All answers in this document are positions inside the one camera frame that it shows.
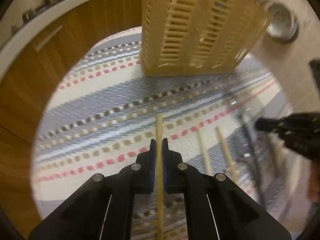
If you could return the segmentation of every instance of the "metal bowl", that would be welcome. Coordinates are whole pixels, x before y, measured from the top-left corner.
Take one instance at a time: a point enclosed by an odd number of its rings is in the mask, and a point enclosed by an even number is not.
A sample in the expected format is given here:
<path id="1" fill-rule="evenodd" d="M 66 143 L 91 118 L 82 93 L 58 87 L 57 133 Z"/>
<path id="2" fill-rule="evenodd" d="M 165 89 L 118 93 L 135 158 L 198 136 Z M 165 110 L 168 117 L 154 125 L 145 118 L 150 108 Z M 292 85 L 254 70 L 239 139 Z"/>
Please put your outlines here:
<path id="1" fill-rule="evenodd" d="M 283 4 L 273 3 L 267 9 L 273 15 L 267 33 L 277 39 L 289 41 L 295 35 L 298 23 L 294 14 L 289 11 Z"/>

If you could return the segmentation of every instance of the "wooden stick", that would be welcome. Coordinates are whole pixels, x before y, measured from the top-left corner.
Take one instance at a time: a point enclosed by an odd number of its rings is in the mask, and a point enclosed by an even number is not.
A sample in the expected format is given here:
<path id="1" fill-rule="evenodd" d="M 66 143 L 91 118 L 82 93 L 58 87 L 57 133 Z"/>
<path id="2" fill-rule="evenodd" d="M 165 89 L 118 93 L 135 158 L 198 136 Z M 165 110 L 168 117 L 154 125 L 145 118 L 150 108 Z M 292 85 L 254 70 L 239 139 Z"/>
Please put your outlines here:
<path id="1" fill-rule="evenodd" d="M 236 175 L 235 167 L 233 165 L 233 161 L 232 161 L 232 158 L 231 158 L 229 147 L 228 147 L 224 137 L 222 136 L 220 127 L 217 126 L 215 128 L 215 130 L 216 130 L 217 137 L 218 137 L 218 139 L 219 139 L 219 141 L 221 143 L 221 147 L 222 147 L 224 156 L 225 156 L 225 158 L 227 160 L 227 163 L 228 163 L 228 166 L 230 168 L 230 173 L 231 173 L 232 180 L 233 180 L 234 183 L 238 183 L 238 178 L 237 178 L 237 175 Z"/>
<path id="2" fill-rule="evenodd" d="M 210 164 L 210 158 L 209 158 L 207 147 L 205 147 L 205 145 L 204 145 L 204 140 L 203 140 L 203 136 L 202 136 L 202 132 L 201 132 L 200 128 L 197 129 L 197 135 L 198 135 L 198 140 L 200 143 L 201 154 L 202 154 L 203 161 L 204 161 L 205 172 L 208 175 L 212 176 L 212 168 L 211 168 L 211 164 Z"/>
<path id="3" fill-rule="evenodd" d="M 163 164 L 162 164 L 162 114 L 156 115 L 156 181 L 157 181 L 157 227 L 158 240 L 163 240 Z"/>

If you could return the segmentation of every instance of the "silver bolt head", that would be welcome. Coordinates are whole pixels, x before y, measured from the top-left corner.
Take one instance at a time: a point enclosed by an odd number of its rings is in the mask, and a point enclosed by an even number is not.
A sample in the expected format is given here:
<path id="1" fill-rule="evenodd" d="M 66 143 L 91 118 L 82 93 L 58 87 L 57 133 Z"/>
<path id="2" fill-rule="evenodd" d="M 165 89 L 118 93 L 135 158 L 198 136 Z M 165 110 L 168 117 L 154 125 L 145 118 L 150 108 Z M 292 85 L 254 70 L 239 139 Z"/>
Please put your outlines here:
<path id="1" fill-rule="evenodd" d="M 102 178 L 103 178 L 103 176 L 102 176 L 102 174 L 100 174 L 100 173 L 94 174 L 94 175 L 92 176 L 92 179 L 93 179 L 94 181 L 100 181 L 100 180 L 102 180 Z"/>
<path id="2" fill-rule="evenodd" d="M 178 164 L 178 169 L 179 170 L 186 170 L 188 168 L 188 165 L 186 165 L 185 163 L 179 163 Z"/>
<path id="3" fill-rule="evenodd" d="M 219 181 L 224 181 L 226 179 L 226 176 L 223 173 L 218 173 L 216 175 L 216 179 Z"/>
<path id="4" fill-rule="evenodd" d="M 134 171 L 138 171 L 140 170 L 140 168 L 141 168 L 141 165 L 139 163 L 134 163 L 131 165 L 131 169 Z"/>

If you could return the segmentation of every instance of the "woven rug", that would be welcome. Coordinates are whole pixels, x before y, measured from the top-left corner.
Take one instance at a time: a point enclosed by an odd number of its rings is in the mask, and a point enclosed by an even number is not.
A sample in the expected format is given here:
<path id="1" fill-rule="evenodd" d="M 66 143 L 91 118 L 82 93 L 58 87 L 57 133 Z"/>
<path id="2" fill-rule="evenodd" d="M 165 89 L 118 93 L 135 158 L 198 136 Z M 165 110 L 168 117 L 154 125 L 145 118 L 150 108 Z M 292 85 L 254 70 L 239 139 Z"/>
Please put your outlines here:
<path id="1" fill-rule="evenodd" d="M 183 161 L 205 173 L 197 129 L 201 129 L 213 174 L 229 174 L 215 134 L 219 126 L 230 148 L 238 185 L 254 200 L 258 194 L 239 154 L 251 153 L 241 122 L 228 109 L 231 97 L 244 103 L 247 128 L 257 150 L 267 211 L 285 216 L 297 176 L 298 157 L 282 149 L 281 174 L 275 176 L 269 138 L 257 132 L 260 116 L 291 112 L 275 77 L 250 53 L 233 74 L 148 78 L 140 61 L 141 28 L 96 44 L 63 78 L 52 95 L 35 138 L 32 189 L 42 218 L 95 173 L 118 173 L 149 149 L 155 115 L 163 114 L 164 137 Z M 164 235 L 187 239 L 183 195 L 165 195 Z M 136 195 L 132 239 L 155 239 L 156 193 Z"/>

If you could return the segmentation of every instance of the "beige plastic basket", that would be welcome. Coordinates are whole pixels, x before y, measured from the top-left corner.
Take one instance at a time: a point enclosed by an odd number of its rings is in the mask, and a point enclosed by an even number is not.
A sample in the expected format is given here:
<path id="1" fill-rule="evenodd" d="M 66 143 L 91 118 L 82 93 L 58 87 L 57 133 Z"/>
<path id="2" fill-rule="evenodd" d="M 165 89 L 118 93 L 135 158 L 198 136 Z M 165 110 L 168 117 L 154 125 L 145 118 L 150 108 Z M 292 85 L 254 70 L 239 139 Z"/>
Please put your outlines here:
<path id="1" fill-rule="evenodd" d="M 232 72 L 271 15 L 255 0 L 143 0 L 147 76 Z"/>

